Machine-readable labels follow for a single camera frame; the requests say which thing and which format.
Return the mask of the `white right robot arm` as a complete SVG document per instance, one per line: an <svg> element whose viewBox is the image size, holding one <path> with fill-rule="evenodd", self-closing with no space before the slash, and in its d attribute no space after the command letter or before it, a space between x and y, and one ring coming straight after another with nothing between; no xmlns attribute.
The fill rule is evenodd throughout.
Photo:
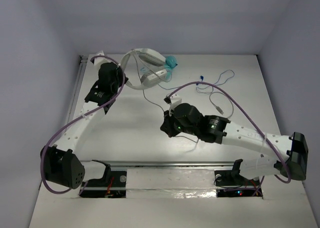
<svg viewBox="0 0 320 228"><path fill-rule="evenodd" d="M160 130L172 138L180 133L196 136L205 143L235 146L263 155L260 158L237 159L228 178L238 185L262 176L283 176L305 181L309 149L302 133L275 135L260 129L241 126L218 115L203 115L188 103L166 110Z"/></svg>

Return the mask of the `white grey over-ear headphones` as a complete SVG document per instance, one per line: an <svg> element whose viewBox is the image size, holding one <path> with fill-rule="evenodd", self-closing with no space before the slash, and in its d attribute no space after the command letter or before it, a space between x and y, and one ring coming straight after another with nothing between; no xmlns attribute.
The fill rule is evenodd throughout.
<svg viewBox="0 0 320 228"><path fill-rule="evenodd" d="M126 85L133 90L146 90L157 86L161 82L167 82L166 58L159 52L150 48L136 48L127 52L120 61L120 66L125 71L130 57L137 58L146 68L140 77L140 85L133 85L129 80Z"/></svg>

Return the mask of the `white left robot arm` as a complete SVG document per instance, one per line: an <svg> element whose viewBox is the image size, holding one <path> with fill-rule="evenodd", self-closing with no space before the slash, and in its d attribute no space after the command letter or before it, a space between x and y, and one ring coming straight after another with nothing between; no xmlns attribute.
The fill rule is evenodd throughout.
<svg viewBox="0 0 320 228"><path fill-rule="evenodd" d="M126 83L120 65L104 62L98 79L84 99L79 115L52 136L40 152L40 173L44 186L49 182L75 190L85 178L85 166L76 156L97 123L108 113Z"/></svg>

